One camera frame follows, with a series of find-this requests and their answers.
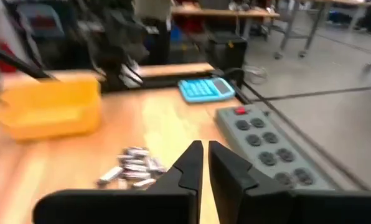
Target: red switch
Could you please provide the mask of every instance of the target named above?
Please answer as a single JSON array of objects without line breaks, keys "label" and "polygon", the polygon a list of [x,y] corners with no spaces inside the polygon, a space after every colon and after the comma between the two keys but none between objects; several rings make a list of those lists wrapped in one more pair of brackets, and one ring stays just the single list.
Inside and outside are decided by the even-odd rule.
[{"label": "red switch", "polygon": [[239,108],[234,110],[236,115],[244,115],[247,113],[246,109],[243,106],[240,106]]}]

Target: gray power strip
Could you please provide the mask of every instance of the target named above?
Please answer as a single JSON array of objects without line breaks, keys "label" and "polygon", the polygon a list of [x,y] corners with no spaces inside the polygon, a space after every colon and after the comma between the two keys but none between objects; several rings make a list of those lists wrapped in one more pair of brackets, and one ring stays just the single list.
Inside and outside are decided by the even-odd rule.
[{"label": "gray power strip", "polygon": [[291,189],[335,190],[337,185],[255,105],[216,111],[216,123],[231,149],[264,174]]}]

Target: gray floor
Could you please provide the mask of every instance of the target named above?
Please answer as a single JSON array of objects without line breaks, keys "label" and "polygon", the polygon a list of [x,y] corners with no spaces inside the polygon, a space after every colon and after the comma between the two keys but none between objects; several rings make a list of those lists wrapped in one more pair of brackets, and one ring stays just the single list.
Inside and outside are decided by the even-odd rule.
[{"label": "gray floor", "polygon": [[[299,15],[299,32],[309,30],[310,24],[308,16]],[[282,60],[273,58],[281,34],[274,32],[268,42],[259,38],[251,40],[247,63],[265,67],[269,73],[266,83],[252,86],[265,97],[371,86],[371,72],[368,75],[361,72],[371,59],[371,35],[348,33],[331,26],[321,27],[318,33],[304,59],[298,58],[303,40],[291,40]],[[272,104],[371,186],[371,90],[276,100]],[[322,161],[329,172],[335,172],[319,154],[313,155],[314,150],[308,149],[303,140],[297,141]],[[344,187],[353,189],[339,173],[333,175]]]}]

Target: blue calculator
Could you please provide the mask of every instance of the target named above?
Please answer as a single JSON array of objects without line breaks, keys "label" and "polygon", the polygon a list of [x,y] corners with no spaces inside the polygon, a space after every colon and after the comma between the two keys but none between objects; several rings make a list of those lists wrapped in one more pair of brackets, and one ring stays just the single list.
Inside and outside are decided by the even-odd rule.
[{"label": "blue calculator", "polygon": [[181,80],[179,88],[188,103],[204,103],[231,99],[234,89],[223,78]]}]

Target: yellow plastic bin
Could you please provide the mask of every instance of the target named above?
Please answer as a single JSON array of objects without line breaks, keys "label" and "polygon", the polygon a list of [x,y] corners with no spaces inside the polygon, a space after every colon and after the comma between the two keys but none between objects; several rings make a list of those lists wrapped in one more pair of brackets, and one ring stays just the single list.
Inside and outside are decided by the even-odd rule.
[{"label": "yellow plastic bin", "polygon": [[43,80],[4,90],[0,122],[18,141],[92,132],[101,123],[99,83],[94,78]]}]

